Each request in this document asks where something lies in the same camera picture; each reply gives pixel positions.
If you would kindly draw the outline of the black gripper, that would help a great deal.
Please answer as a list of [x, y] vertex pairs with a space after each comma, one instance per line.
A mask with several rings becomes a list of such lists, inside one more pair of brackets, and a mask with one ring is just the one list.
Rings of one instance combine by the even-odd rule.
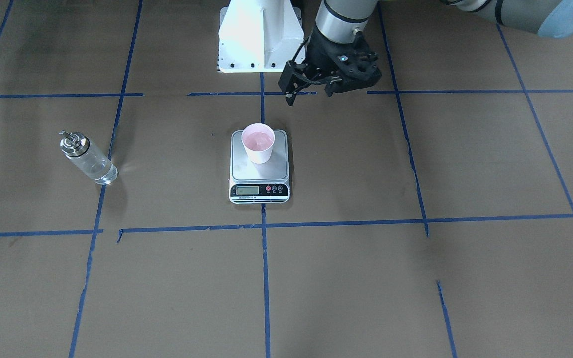
[[351, 43], [341, 44], [325, 38], [314, 30], [299, 50], [305, 50], [300, 63], [293, 57], [286, 62], [278, 86], [289, 106], [293, 106], [300, 91], [309, 86], [324, 86], [328, 97], [335, 93], [370, 88], [382, 73], [377, 53], [369, 47], [361, 30], [354, 33]]

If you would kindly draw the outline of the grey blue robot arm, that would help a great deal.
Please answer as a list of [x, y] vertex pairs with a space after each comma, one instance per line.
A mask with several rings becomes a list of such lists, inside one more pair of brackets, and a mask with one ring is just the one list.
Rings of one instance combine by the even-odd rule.
[[279, 86], [289, 105], [309, 86], [327, 96], [573, 93], [573, 0], [394, 0], [378, 6], [382, 48], [312, 32], [307, 59]]

